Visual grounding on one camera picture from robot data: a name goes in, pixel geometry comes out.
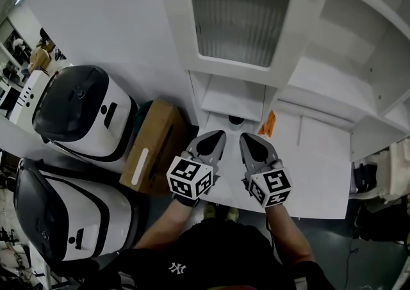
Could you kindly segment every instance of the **white wall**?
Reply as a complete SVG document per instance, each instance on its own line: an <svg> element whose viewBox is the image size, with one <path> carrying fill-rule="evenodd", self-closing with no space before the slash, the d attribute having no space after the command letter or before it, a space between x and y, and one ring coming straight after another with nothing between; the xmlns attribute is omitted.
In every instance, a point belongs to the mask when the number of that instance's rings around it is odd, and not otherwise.
<svg viewBox="0 0 410 290"><path fill-rule="evenodd" d="M0 50L0 63L5 63L5 64L7 64L8 63L8 57L7 57L7 55L2 51L2 50Z"/></svg>
<svg viewBox="0 0 410 290"><path fill-rule="evenodd" d="M96 64L137 101L161 96L196 123L162 0L26 1L73 64Z"/></svg>
<svg viewBox="0 0 410 290"><path fill-rule="evenodd" d="M40 40L41 25L30 10L26 0L21 0L17 6L14 6L8 13L8 18L22 39L31 49L35 49Z"/></svg>
<svg viewBox="0 0 410 290"><path fill-rule="evenodd" d="M0 24L0 42L4 43L13 31L13 26L6 19Z"/></svg>

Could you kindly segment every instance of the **black shirt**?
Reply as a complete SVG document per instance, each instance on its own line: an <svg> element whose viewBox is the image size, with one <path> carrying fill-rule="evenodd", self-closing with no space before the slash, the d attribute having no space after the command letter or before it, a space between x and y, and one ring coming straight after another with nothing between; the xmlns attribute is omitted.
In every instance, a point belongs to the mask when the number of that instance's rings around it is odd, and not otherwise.
<svg viewBox="0 0 410 290"><path fill-rule="evenodd" d="M315 262L285 269L257 228L204 220L165 251L133 249L88 280L84 289L333 289Z"/></svg>

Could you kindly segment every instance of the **shoe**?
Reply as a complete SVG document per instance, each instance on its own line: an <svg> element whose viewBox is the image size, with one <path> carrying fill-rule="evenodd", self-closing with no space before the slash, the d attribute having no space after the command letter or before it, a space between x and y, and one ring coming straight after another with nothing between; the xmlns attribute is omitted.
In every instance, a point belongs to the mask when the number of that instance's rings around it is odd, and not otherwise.
<svg viewBox="0 0 410 290"><path fill-rule="evenodd" d="M239 218L239 209L229 207L229 210L228 210L228 213L226 214L226 219L225 220L236 222L238 220L238 218Z"/></svg>
<svg viewBox="0 0 410 290"><path fill-rule="evenodd" d="M216 218L217 217L217 211L215 210L215 207L213 204L208 202L204 209L204 220L207 220L208 218Z"/></svg>

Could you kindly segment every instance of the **cardboard box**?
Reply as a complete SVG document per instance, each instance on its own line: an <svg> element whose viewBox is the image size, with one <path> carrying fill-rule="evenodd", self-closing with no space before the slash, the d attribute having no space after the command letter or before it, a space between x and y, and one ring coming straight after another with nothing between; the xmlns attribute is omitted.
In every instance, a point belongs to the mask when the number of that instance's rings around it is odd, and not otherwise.
<svg viewBox="0 0 410 290"><path fill-rule="evenodd" d="M189 142L178 108L155 100L135 139L120 183L142 193L169 193L167 171Z"/></svg>
<svg viewBox="0 0 410 290"><path fill-rule="evenodd" d="M48 40L48 42L46 44L42 45L41 47L44 50L46 50L47 52L51 52L54 49L55 46L56 45L54 44L54 42L52 40Z"/></svg>
<svg viewBox="0 0 410 290"><path fill-rule="evenodd" d="M33 65L28 71L33 72L34 70L39 69L39 67L46 69L50 61L51 59L48 53L46 53L41 47L36 47L31 53L30 63L33 63Z"/></svg>

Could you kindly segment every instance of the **white cabinet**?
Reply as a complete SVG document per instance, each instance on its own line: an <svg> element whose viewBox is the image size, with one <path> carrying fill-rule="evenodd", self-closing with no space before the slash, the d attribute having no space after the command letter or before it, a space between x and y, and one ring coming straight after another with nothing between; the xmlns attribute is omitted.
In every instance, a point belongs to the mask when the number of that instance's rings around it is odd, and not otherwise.
<svg viewBox="0 0 410 290"><path fill-rule="evenodd" d="M410 134L410 0L164 3L200 134L228 133L220 184L205 199L258 211L238 184L238 137L273 110L268 140L297 189L289 212L344 218L351 162ZM228 115L245 119L239 131Z"/></svg>
<svg viewBox="0 0 410 290"><path fill-rule="evenodd" d="M168 18L171 25L175 23L172 31L179 58L190 71L201 127L215 128L218 123L223 127L227 125L224 118L234 115L245 118L248 129L258 131L271 109L284 111L351 132L351 161L410 134L410 0L325 0L323 6L311 0L293 6L290 0L267 74L261 73L261 68L266 67L256 65L262 64L258 59L266 55L256 55L258 61L253 60L253 65L235 61L234 55L240 52L235 48L243 49L249 44L241 37L248 29L236 29L233 34L237 37L225 42L224 27L230 30L231 25L223 15L229 12L231 20L246 20L246 12L257 13L252 7L261 8L259 3L263 0L242 6L243 9L238 8L239 3L247 0L176 1L174 8L183 3L178 9L182 14L168 14ZM271 8L282 11L283 2L276 0ZM226 10L234 6L237 9ZM266 20L251 21L264 30ZM287 23L297 22L311 23L309 29L306 24L301 26L305 40L286 33ZM208 27L207 35L198 34L198 26L203 24ZM286 58L276 60L282 43L288 40L290 47L302 42L306 46L302 51L290 50ZM260 47L258 41L252 44ZM231 55L230 60L211 57L224 50ZM276 67L279 61L286 67Z"/></svg>
<svg viewBox="0 0 410 290"><path fill-rule="evenodd" d="M163 0L184 69L282 88L325 0Z"/></svg>

